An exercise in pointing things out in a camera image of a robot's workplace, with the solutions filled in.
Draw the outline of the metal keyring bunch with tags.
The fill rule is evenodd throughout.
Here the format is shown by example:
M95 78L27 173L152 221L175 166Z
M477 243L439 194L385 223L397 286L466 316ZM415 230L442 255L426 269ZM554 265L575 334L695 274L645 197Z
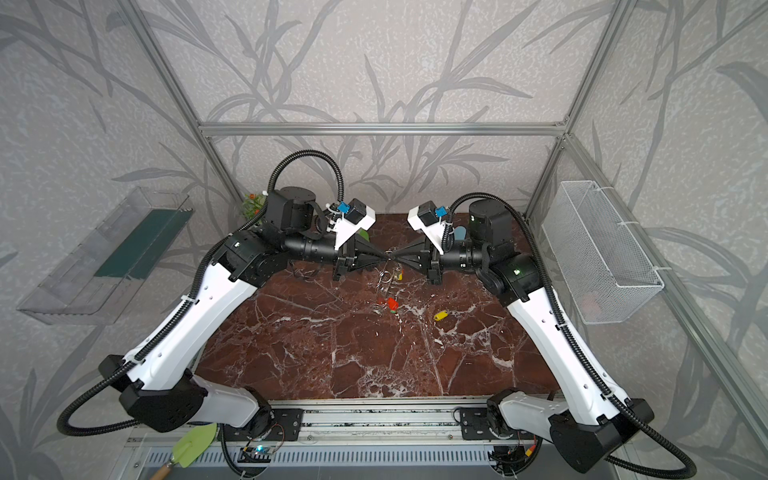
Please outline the metal keyring bunch with tags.
M379 269L375 286L374 311L376 313L394 312L397 309L396 295L403 281L403 275L402 264L395 260L387 260Z

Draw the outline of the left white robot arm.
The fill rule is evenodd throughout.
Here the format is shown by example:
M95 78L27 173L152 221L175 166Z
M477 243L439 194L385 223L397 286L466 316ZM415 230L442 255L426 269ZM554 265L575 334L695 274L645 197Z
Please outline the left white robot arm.
M103 373L122 366L120 403L135 421L157 432L187 423L225 424L253 436L275 420L257 392L213 383L192 373L193 357L229 315L293 260L328 264L334 276L371 268L385 253L359 236L376 221L358 199L320 209L300 187L271 192L259 224L230 234L202 264L199 287L145 341L123 358L105 360Z

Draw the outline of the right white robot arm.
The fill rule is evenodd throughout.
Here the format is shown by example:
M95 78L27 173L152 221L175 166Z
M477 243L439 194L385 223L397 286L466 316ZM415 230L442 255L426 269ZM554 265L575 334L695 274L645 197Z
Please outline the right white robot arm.
M396 251L395 259L433 284L447 271L475 275L527 332L563 395L555 400L516 389L497 393L486 403L489 433L501 440L529 433L551 443L579 473L607 461L648 474L648 468L614 453L636 433L647 432L654 413L645 400L630 397L611 378L580 337L521 214L490 194L467 194L455 203L470 207L465 239L455 237L452 208L426 202L407 215L423 241Z

